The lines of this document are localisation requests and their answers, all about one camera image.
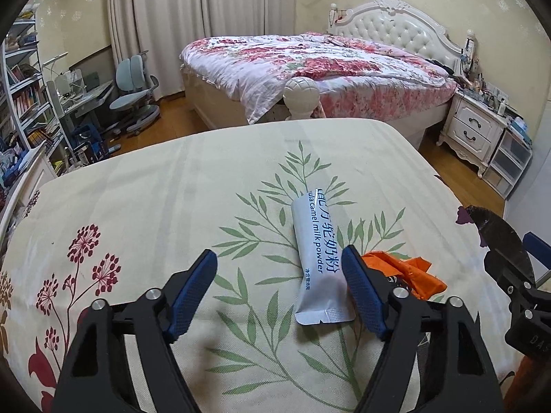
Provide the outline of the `milk powder sachet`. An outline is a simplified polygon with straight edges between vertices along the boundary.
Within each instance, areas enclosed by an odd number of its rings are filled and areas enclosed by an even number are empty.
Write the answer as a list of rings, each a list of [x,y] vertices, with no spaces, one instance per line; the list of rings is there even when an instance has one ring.
[[[295,306],[299,325],[351,322],[356,313],[341,267],[342,247],[336,239],[325,193],[313,189],[291,204],[293,228],[303,270]]]

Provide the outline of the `orange wrapper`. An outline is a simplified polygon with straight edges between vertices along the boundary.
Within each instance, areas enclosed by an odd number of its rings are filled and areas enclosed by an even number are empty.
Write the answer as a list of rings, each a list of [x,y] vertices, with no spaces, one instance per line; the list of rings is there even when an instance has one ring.
[[[386,252],[371,252],[364,254],[362,260],[366,267],[404,282],[418,299],[430,300],[447,289],[442,280],[429,274],[432,264],[422,257],[400,259]]]

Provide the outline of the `black trash bin with liner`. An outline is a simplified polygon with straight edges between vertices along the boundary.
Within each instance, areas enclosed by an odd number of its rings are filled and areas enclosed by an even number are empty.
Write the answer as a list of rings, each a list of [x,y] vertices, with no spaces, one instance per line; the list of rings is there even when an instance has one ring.
[[[482,246],[502,252],[530,283],[534,283],[533,267],[528,252],[514,229],[487,208],[470,205],[466,211],[480,233]]]

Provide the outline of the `floral pattern tablecloth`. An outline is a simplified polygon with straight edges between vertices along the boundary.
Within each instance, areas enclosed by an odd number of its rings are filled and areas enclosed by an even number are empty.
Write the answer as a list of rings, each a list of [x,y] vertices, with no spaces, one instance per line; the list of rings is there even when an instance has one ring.
[[[290,204],[314,189],[339,245],[426,259],[480,318],[496,373],[517,368],[508,299],[485,273],[476,227],[400,133],[364,119],[213,130],[45,184],[1,271],[2,361],[45,409],[93,300],[135,300],[211,249],[218,275],[173,347],[202,411],[352,411],[380,341],[357,321],[294,318],[303,272]]]

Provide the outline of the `plastic drawer storage unit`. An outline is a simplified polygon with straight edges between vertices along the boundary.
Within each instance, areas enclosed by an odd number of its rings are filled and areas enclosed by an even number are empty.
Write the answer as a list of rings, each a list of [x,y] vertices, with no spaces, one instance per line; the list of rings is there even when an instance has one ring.
[[[503,200],[507,200],[532,159],[532,149],[512,128],[506,129],[498,143],[482,179]]]

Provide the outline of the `white bedside nightstand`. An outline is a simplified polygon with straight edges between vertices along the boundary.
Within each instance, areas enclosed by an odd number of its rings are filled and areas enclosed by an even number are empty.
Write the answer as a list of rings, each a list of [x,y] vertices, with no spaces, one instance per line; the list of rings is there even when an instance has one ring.
[[[456,89],[436,146],[447,144],[482,178],[507,127],[504,117]]]

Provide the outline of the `light blue desk chair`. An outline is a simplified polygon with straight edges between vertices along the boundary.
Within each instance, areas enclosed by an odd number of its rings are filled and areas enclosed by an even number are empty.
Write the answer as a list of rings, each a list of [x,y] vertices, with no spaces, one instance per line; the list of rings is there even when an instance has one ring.
[[[153,96],[159,79],[147,74],[146,56],[141,52],[118,64],[116,85],[121,95],[109,105],[118,116],[118,122],[112,127],[115,137],[138,135],[160,116],[160,106]]]

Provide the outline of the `bed with floral quilt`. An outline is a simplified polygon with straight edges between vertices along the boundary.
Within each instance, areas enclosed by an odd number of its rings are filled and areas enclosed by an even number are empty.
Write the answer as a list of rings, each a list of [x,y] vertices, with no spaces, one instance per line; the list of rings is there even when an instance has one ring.
[[[179,58],[186,97],[211,129],[359,117],[417,143],[457,87],[444,66],[417,54],[330,34],[214,36]]]

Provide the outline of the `study desk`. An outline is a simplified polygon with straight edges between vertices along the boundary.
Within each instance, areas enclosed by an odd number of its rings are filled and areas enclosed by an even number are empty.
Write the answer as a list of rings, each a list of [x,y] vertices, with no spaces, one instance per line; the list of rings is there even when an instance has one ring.
[[[100,128],[96,111],[107,102],[113,91],[114,81],[109,80],[84,94],[78,101],[70,101],[67,107],[63,107],[56,89],[53,91],[50,97],[52,108],[57,120],[60,121],[64,138],[70,148],[73,147],[72,133],[78,125],[89,122],[96,128]]]

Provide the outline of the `white bookshelf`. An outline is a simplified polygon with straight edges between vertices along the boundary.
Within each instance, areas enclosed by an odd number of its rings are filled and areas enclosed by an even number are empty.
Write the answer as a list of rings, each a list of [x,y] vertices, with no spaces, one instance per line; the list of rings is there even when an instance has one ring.
[[[39,57],[37,9],[23,8],[1,41],[1,150],[44,146],[56,175],[69,167],[72,148],[50,94]]]

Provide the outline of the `beige curtains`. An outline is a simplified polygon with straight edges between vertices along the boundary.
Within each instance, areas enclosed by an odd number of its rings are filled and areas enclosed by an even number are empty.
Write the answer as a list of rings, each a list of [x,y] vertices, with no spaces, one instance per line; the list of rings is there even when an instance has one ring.
[[[179,55],[220,35],[291,34],[296,0],[107,0],[116,63],[138,53],[160,81],[157,99],[182,92]]]

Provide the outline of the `white tufted headboard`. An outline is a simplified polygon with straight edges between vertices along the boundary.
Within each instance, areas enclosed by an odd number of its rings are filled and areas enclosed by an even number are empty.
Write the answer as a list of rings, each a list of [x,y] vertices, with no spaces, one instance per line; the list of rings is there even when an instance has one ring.
[[[473,31],[467,32],[461,47],[450,40],[446,27],[403,0],[372,0],[352,9],[332,4],[328,31],[398,47],[442,63],[457,75],[468,71],[474,63]]]

